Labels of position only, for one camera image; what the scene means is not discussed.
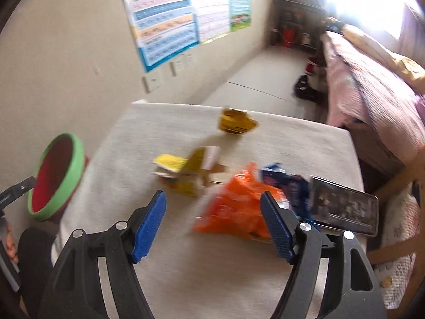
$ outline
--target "patterned cushion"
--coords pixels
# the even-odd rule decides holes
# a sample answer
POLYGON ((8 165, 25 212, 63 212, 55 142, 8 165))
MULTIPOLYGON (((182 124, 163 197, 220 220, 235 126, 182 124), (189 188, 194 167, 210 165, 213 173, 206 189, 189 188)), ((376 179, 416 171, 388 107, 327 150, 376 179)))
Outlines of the patterned cushion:
MULTIPOLYGON (((407 240, 417 234, 420 208, 411 195, 411 190, 410 184, 387 203, 381 247, 407 240)), ((387 309, 399 306, 412 273, 415 257, 416 253, 412 253, 375 266, 375 275, 387 309)))

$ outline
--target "green poster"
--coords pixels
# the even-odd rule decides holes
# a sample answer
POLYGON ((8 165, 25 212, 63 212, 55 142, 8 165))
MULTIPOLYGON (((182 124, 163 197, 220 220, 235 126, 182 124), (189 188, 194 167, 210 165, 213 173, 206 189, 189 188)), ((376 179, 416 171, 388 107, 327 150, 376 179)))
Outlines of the green poster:
POLYGON ((251 25, 251 0, 229 0, 230 30, 232 32, 251 25))

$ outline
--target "blue gripper pad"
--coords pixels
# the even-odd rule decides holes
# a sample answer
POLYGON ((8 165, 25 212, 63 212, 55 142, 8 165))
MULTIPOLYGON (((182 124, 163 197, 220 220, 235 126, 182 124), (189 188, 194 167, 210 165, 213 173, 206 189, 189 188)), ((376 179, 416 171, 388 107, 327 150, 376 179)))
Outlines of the blue gripper pad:
POLYGON ((266 221, 271 238, 273 239, 278 251, 278 256, 285 258, 288 263, 291 263, 295 257, 295 253, 292 248, 292 235, 288 230, 288 227, 286 227, 278 213, 278 210, 266 194, 261 196, 260 207, 261 214, 266 221))
POLYGON ((164 192, 159 192, 154 201, 150 202, 149 211, 135 234, 134 248, 131 253, 135 263, 138 263, 149 253, 150 246, 152 246, 166 209, 167 197, 164 192))

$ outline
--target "yellow blanket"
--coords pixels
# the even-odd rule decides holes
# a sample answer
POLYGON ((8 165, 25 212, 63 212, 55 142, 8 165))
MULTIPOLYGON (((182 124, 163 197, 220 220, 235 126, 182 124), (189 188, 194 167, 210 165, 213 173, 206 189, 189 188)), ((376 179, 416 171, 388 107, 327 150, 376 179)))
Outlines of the yellow blanket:
POLYGON ((345 25, 343 35, 361 51, 396 73, 419 95, 425 94, 425 70, 412 59, 393 53, 353 25, 345 25))

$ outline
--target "wooden chair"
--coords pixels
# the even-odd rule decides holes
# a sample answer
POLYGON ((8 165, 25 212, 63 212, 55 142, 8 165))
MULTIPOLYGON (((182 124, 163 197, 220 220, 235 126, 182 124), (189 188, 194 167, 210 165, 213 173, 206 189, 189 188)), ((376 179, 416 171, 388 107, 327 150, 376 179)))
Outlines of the wooden chair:
POLYGON ((421 210, 418 234, 403 242, 398 242, 394 245, 367 253, 369 262, 375 265, 390 262, 416 252, 412 274, 403 299, 397 309, 387 310, 388 319, 398 317, 407 309, 425 277, 425 149, 403 171, 374 193, 378 197, 380 207, 382 208, 390 198, 400 193, 413 180, 417 180, 420 190, 421 210))

